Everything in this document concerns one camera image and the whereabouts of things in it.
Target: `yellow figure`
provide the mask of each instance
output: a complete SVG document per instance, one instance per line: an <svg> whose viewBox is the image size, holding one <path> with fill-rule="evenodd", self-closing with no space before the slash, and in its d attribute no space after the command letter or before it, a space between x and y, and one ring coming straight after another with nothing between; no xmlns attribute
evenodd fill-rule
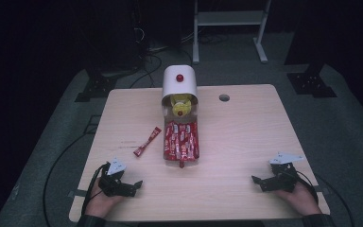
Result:
<svg viewBox="0 0 363 227"><path fill-rule="evenodd" d="M176 94L170 97L172 112L176 116L185 116L191 112L191 95Z"/></svg>

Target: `hole in table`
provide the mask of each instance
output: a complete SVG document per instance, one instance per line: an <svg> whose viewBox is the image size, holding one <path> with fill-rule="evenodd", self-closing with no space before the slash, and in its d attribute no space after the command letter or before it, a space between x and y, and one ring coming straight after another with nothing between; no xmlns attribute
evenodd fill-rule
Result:
<svg viewBox="0 0 363 227"><path fill-rule="evenodd" d="M228 95L222 94L219 96L219 100L223 101L223 102L227 102L229 101L231 98Z"/></svg>

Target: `dark background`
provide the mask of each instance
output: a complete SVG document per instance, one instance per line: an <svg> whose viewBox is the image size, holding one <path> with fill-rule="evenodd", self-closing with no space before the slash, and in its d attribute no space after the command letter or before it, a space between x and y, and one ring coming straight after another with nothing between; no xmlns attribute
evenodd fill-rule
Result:
<svg viewBox="0 0 363 227"><path fill-rule="evenodd" d="M138 67L144 47L135 44L133 26L142 27L148 39L177 46L193 30L193 3L0 0L0 209L73 76L87 64ZM201 10L262 6L259 0L199 5ZM284 31L296 31L287 64L322 56L363 105L363 1L275 0L266 32Z"/></svg>

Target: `gray carpet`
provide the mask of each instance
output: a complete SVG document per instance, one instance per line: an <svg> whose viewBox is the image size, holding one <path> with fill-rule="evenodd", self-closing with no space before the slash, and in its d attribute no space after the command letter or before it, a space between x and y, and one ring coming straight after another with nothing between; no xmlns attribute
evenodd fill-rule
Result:
<svg viewBox="0 0 363 227"><path fill-rule="evenodd" d="M313 98L296 95L286 74L302 72L306 65L284 65L292 34L265 34L263 45L269 62L262 64L251 38L254 34L231 35L216 45L200 46L200 64L193 65L198 86L233 84L272 84L276 87L286 112L302 144L313 171L330 183L347 202L355 225L363 226L363 108L347 87L344 78L328 65L320 76L337 97ZM182 47L192 54L192 45ZM190 64L184 51L167 49L156 54L161 67L151 73L153 82L144 77L133 88L162 87L165 68L172 64ZM147 57L146 68L159 63ZM121 78L116 88L126 89L146 72ZM105 98L75 102L88 76L79 72L68 86L56 111L47 124L23 174L0 214L0 226L46 226L43 215L43 192L46 177L54 168L46 188L46 214L51 226L73 226L68 219L73 191L78 187L83 166L94 140L93 134L82 136L92 115L102 114ZM93 118L97 123L99 117ZM350 226L347 211L336 193L328 188L325 196L337 226ZM108 226L134 226L136 223L108 223ZM266 220L267 227L302 226L297 219Z"/></svg>

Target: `red candy wrapper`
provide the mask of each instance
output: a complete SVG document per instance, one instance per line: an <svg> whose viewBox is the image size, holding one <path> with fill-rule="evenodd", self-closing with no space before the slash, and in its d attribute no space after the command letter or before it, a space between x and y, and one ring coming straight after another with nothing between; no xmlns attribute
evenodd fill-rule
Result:
<svg viewBox="0 0 363 227"><path fill-rule="evenodd" d="M164 159L179 161L179 166L184 167L185 162L194 162L199 158L197 122L182 124L171 121L165 131Z"/></svg>
<svg viewBox="0 0 363 227"><path fill-rule="evenodd" d="M161 133L161 129L155 127L154 131L152 132L151 136L149 136L148 140L133 152L135 156L140 157L140 155L144 152L148 144L151 143L151 141L154 140L159 133Z"/></svg>

